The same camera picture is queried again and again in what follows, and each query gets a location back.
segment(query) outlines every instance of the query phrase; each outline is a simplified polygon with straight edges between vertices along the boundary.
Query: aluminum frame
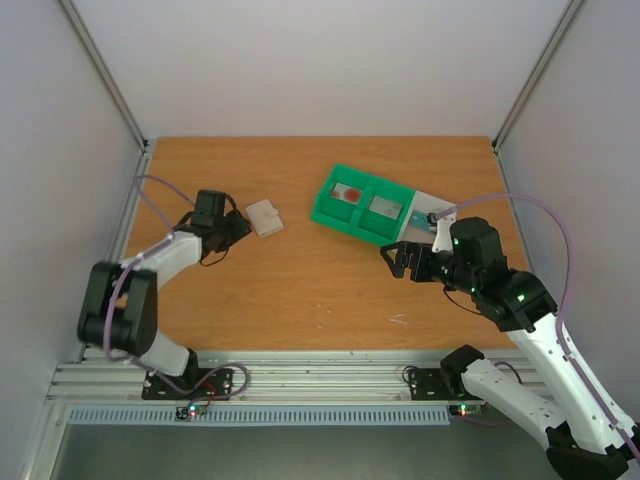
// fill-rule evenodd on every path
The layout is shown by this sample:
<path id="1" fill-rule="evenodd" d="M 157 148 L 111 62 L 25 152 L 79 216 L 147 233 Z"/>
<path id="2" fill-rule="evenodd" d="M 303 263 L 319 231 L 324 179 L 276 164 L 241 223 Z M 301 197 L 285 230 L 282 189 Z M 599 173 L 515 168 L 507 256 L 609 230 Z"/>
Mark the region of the aluminum frame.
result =
<path id="1" fill-rule="evenodd" d="M 540 55 L 538 56 L 533 69 L 531 70 L 531 73 L 527 77 L 522 90 L 520 90 L 520 93 L 518 93 L 513 106 L 509 110 L 507 118 L 505 118 L 504 122 L 502 123 L 500 130 L 498 130 L 498 133 L 493 141 L 494 148 L 496 149 L 496 154 L 499 153 L 500 148 L 502 147 L 502 145 L 504 145 L 504 142 L 509 136 L 509 133 L 511 133 L 513 126 L 524 110 L 527 101 L 535 91 L 538 83 L 540 83 L 540 80 L 542 80 L 542 77 L 551 64 L 551 60 L 553 60 L 553 57 L 562 45 L 564 39 L 569 33 L 569 30 L 575 23 L 578 15 L 582 11 L 582 8 L 586 3 L 587 0 L 569 0 L 569 2 L 567 3 L 567 6 L 565 7 L 562 15 L 553 28 L 551 35 L 549 36 L 549 40 L 547 40 L 546 45 L 542 49 L 542 52 L 540 52 Z"/>
<path id="2" fill-rule="evenodd" d="M 89 30 L 84 24 L 80 12 L 76 8 L 73 0 L 58 0 L 58 4 L 69 20 L 71 27 L 78 35 L 78 40 L 87 52 L 87 55 L 89 56 L 91 63 L 95 67 L 98 76 L 102 80 L 105 89 L 107 90 L 107 92 L 109 92 L 109 95 L 111 95 L 116 108 L 122 115 L 123 120 L 129 128 L 131 136 L 138 144 L 138 148 L 140 149 L 140 151 L 143 152 L 147 145 L 147 140 L 144 138 L 144 134 L 142 133 L 138 122 L 131 113 L 127 102 L 125 101 L 122 93 L 120 92 L 120 89 L 118 88 L 118 84 L 111 75 L 109 67 L 107 67 L 107 64 L 105 63 L 102 55 L 100 54 L 100 51 L 98 50 L 98 47 L 96 46 L 96 43 L 93 41 Z"/>
<path id="3" fill-rule="evenodd" d="M 388 351 L 202 351 L 200 366 L 242 362 L 252 372 L 245 394 L 225 408 L 248 406 L 322 406 L 336 410 L 350 407 L 411 407 L 448 405 L 449 402 L 412 402 L 409 387 L 401 377 L 407 365 L 436 367 L 449 350 Z M 506 360 L 520 372 L 533 393 L 549 396 L 546 386 L 526 357 L 515 349 L 486 350 L 488 358 Z M 54 471 L 58 453 L 74 407 L 124 406 L 157 410 L 158 406 L 183 405 L 180 401 L 145 401 L 141 398 L 145 372 L 125 363 L 109 363 L 101 350 L 87 348 L 79 363 L 56 368 L 38 421 L 37 439 L 31 445 L 23 480 L 47 480 Z M 236 385 L 243 376 L 235 377 Z M 126 424 L 121 419 L 118 424 Z"/>

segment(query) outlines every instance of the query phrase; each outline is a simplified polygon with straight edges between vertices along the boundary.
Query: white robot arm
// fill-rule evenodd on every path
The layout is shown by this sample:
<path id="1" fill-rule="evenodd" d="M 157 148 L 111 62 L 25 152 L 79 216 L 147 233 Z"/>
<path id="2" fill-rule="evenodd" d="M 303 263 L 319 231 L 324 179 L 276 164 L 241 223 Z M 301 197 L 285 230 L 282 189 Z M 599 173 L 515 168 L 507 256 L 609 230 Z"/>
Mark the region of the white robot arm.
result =
<path id="1" fill-rule="evenodd" d="M 225 214 L 227 201 L 232 208 Z M 194 210 L 174 230 L 146 252 L 93 267 L 77 333 L 80 340 L 105 348 L 108 356 L 111 348 L 124 351 L 153 370 L 183 380 L 189 389 L 193 375 L 185 370 L 188 364 L 197 369 L 197 357 L 158 329 L 158 291 L 209 253 L 227 252 L 251 227 L 229 195 L 201 190 Z"/>
<path id="2" fill-rule="evenodd" d="M 452 251 L 399 242 L 382 247 L 381 254 L 396 278 L 410 268 L 413 281 L 468 293 L 479 313 L 525 353 L 555 403 L 502 374 L 469 345 L 441 362 L 452 398 L 469 393 L 496 407 L 540 444 L 563 479 L 619 478 L 637 454 L 640 430 L 598 381 L 564 324 L 557 323 L 553 298 L 533 274 L 508 268 L 498 233 L 485 220 L 459 220 L 450 232 Z M 568 355 L 561 341 L 571 345 Z"/>

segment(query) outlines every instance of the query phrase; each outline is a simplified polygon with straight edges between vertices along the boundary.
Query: black mounting bracket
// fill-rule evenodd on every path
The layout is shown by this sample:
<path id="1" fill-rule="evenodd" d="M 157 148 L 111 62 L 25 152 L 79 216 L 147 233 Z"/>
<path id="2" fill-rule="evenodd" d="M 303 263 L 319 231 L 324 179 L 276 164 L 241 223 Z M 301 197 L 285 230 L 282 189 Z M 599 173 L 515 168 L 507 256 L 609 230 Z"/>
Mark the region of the black mounting bracket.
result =
<path id="1" fill-rule="evenodd" d="M 439 368 L 405 368 L 404 377 L 409 384 L 411 400 L 415 401 L 450 401 L 450 402 L 471 402 L 481 401 L 468 392 L 451 393 L 447 385 L 442 380 Z"/>
<path id="2" fill-rule="evenodd" d="M 226 202 L 231 205 L 231 210 L 225 214 Z M 242 216 L 233 198 L 215 190 L 200 190 L 194 209 L 187 212 L 174 228 L 202 239 L 201 259 L 211 252 L 226 252 L 251 233 L 249 221 Z"/>
<path id="3" fill-rule="evenodd" d="M 199 368 L 197 374 L 199 378 L 204 377 L 211 369 Z M 168 377 L 174 383 L 180 385 L 182 377 Z M 216 395 L 227 395 L 231 393 L 233 388 L 233 370 L 231 368 L 223 368 L 219 372 L 214 373 L 207 378 L 206 383 L 209 383 L 215 388 Z M 188 395 L 183 395 L 176 392 L 160 378 L 151 373 L 147 373 L 144 379 L 142 387 L 142 399 L 143 400 L 193 400 L 195 398 L 208 397 L 210 388 L 207 385 L 200 385 L 193 392 Z"/>
<path id="4" fill-rule="evenodd" d="M 85 291 L 78 338 L 102 346 L 102 335 L 113 285 L 122 273 L 118 263 L 98 262 L 91 269 Z M 111 347 L 136 357 L 153 344 L 158 329 L 158 283 L 156 272 L 134 270 L 126 279 L 120 295 L 127 296 L 124 307 L 116 307 L 111 324 Z"/>
<path id="5" fill-rule="evenodd" d="M 391 270 L 391 274 L 395 278 L 403 278 L 404 271 L 407 268 L 411 268 L 411 280 L 415 281 L 428 281 L 428 280 L 418 280 L 416 278 L 417 275 L 417 265 L 420 262 L 420 258 L 422 257 L 424 252 L 431 252 L 432 245 L 426 243 L 413 243 L 413 242 L 396 242 L 391 245 L 386 245 L 380 247 L 380 255 L 387 265 L 389 266 L 389 270 Z M 392 257 L 390 252 L 395 250 L 395 255 Z"/>

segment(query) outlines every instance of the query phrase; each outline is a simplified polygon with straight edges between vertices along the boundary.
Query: black wire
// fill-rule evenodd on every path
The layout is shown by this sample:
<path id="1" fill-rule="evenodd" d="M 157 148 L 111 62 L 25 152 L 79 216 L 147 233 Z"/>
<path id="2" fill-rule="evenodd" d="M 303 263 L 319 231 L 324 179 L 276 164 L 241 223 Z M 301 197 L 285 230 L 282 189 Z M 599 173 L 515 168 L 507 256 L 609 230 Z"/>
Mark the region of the black wire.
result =
<path id="1" fill-rule="evenodd" d="M 518 383 L 520 385 L 522 385 L 522 377 L 520 376 L 520 374 L 516 370 L 516 367 L 511 365 L 509 362 L 505 362 L 504 360 L 500 360 L 499 362 L 496 362 L 496 363 L 493 364 L 494 367 L 499 367 L 500 365 L 504 365 L 509 370 L 511 370 L 513 372 L 513 374 L 516 376 L 516 379 L 518 379 Z"/>
<path id="2" fill-rule="evenodd" d="M 480 312 L 476 312 L 474 310 L 471 310 L 470 308 L 467 307 L 463 307 L 462 305 L 460 305 L 458 302 L 456 302 L 453 298 L 451 298 L 451 296 L 449 295 L 449 290 L 447 290 L 446 285 L 444 287 L 442 287 L 442 293 L 444 293 L 444 296 L 447 297 L 447 299 L 453 303 L 456 307 L 459 307 L 469 313 L 473 313 L 474 315 L 482 315 Z"/>
<path id="3" fill-rule="evenodd" d="M 402 381 L 408 385 L 409 384 L 409 379 L 405 377 L 405 374 L 407 373 L 407 370 L 418 370 L 418 371 L 420 371 L 420 369 L 418 367 L 414 367 L 413 365 L 407 365 L 406 367 L 404 367 L 404 369 L 402 370 Z"/>
<path id="4" fill-rule="evenodd" d="M 229 194 L 224 194 L 225 198 L 227 199 L 227 201 L 231 204 L 231 210 L 237 210 L 238 207 L 236 206 L 236 202 L 233 201 L 233 198 L 231 198 L 231 195 Z"/>
<path id="5" fill-rule="evenodd" d="M 227 256 L 227 253 L 229 253 L 229 249 L 228 248 L 224 251 L 224 255 L 222 255 L 222 258 L 219 258 L 218 260 L 215 260 L 215 261 L 213 261 L 211 263 L 202 263 L 202 260 L 200 260 L 199 263 L 203 267 L 210 267 L 211 265 L 215 265 L 216 263 L 220 263 L 222 260 L 224 260 L 225 257 Z"/>
<path id="6" fill-rule="evenodd" d="M 191 218 L 193 215 L 193 211 L 185 213 L 180 220 L 178 220 L 178 225 L 186 225 L 187 220 Z"/>

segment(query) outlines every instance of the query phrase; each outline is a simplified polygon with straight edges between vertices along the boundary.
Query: wooden tabletop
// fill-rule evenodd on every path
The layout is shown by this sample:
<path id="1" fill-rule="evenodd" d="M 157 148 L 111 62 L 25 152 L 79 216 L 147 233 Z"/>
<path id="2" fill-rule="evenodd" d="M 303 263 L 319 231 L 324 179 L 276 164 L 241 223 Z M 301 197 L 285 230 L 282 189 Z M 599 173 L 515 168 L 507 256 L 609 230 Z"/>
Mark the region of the wooden tabletop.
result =
<path id="1" fill-rule="evenodd" d="M 310 220 L 336 163 L 454 203 L 503 191 L 485 137 L 160 139 L 149 173 L 192 198 L 199 189 L 225 191 L 243 212 L 268 198 L 285 224 L 270 237 L 245 237 L 218 265 L 190 267 L 171 280 L 159 295 L 160 328 L 201 350 L 512 346 L 489 320 L 451 304 L 441 286 L 394 279 L 377 247 Z M 145 192 L 174 222 L 189 210 L 161 185 L 146 182 Z M 498 229 L 510 265 L 526 268 L 508 202 L 459 217 L 473 215 Z M 163 228 L 141 203 L 128 254 L 157 242 Z M 452 296 L 470 306 L 463 294 Z"/>

